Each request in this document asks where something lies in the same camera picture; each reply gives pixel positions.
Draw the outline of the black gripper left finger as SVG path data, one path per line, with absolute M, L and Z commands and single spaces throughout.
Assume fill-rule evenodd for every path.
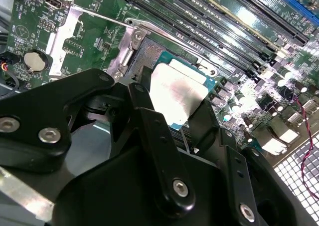
M 88 69 L 0 102 L 0 163 L 30 172 L 58 170 L 71 134 L 94 120 L 111 124 L 116 153 L 142 149 L 148 186 L 157 206 L 179 218 L 195 205 L 195 192 L 164 116 L 147 88 L 123 85 L 99 69 Z

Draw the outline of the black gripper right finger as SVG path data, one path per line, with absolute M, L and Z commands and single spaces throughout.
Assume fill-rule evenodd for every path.
M 232 226 L 314 226 L 313 218 L 258 150 L 238 150 L 234 135 L 221 128 L 208 100 L 189 118 L 194 153 L 213 162 Z

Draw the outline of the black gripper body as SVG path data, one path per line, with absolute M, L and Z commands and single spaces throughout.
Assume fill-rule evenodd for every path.
M 142 151 L 132 148 L 74 178 L 54 206 L 54 226 L 233 226 L 220 171 L 181 153 L 196 194 L 195 207 L 172 219 L 156 205 Z

